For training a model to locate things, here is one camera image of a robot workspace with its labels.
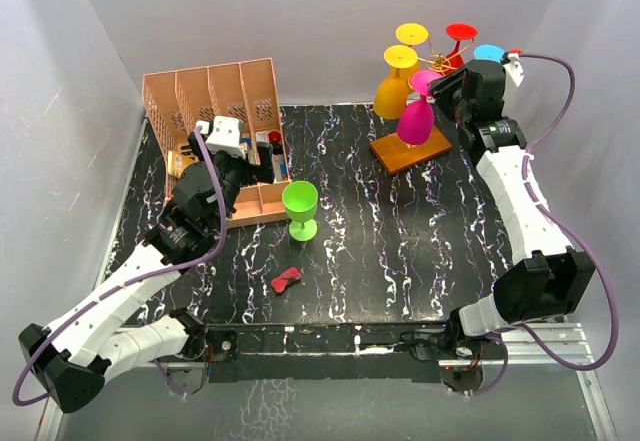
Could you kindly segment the pink wine glass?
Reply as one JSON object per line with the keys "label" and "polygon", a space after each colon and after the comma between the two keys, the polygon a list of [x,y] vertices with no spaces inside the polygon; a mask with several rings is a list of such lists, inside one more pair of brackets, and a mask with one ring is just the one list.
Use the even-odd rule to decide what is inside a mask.
{"label": "pink wine glass", "polygon": [[421,70],[409,79],[419,98],[410,103],[399,118],[396,134],[405,144],[419,146],[428,141],[435,122],[434,110],[428,101],[430,85],[440,78],[442,75],[436,71]]}

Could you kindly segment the green wine glass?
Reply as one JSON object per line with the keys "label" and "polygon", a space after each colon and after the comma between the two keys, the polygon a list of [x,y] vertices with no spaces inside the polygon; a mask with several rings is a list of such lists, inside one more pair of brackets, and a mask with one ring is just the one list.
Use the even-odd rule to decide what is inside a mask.
{"label": "green wine glass", "polygon": [[318,226],[314,219],[318,206],[318,191],[308,181],[293,181],[282,193],[282,203],[288,215],[289,234],[299,242],[315,237]]}

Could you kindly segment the blue wine glass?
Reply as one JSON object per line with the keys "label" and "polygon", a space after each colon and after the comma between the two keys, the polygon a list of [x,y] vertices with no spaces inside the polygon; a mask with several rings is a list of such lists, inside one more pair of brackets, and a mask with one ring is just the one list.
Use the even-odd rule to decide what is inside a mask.
{"label": "blue wine glass", "polygon": [[487,60],[502,63],[505,53],[506,51],[499,46],[483,44],[478,45],[474,49],[473,55],[476,60]]}

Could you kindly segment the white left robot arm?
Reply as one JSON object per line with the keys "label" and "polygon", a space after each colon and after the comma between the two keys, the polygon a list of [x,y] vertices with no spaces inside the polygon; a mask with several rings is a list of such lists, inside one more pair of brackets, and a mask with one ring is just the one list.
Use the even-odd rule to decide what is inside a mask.
{"label": "white left robot arm", "polygon": [[141,364],[200,357],[207,337],[184,309],[129,332],[119,329],[154,294],[220,253],[241,188],[274,180],[271,146],[253,151],[256,164],[241,146],[198,149],[198,162],[183,172],[157,223],[121,267],[64,315],[20,332],[26,366],[19,377],[33,375],[45,398],[73,413]]}

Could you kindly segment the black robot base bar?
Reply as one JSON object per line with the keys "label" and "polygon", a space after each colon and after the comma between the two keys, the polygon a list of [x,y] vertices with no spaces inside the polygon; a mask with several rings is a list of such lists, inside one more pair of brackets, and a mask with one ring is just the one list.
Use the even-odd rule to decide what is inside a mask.
{"label": "black robot base bar", "polygon": [[409,380],[461,395],[482,393],[505,372],[495,335],[465,338],[442,322],[208,324],[164,361],[199,369],[210,383],[254,380]]}

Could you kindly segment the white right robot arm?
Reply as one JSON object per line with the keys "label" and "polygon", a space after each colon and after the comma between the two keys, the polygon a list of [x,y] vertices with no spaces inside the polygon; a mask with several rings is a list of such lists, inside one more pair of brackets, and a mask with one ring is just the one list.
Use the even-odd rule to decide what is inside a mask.
{"label": "white right robot arm", "polygon": [[432,85],[436,105],[455,121],[461,147],[493,196],[512,253],[491,293],[455,309],[445,324],[443,344],[460,358],[490,332],[573,313],[595,271],[543,213],[548,204],[527,164],[527,140],[502,113],[506,78],[502,64],[474,59]]}

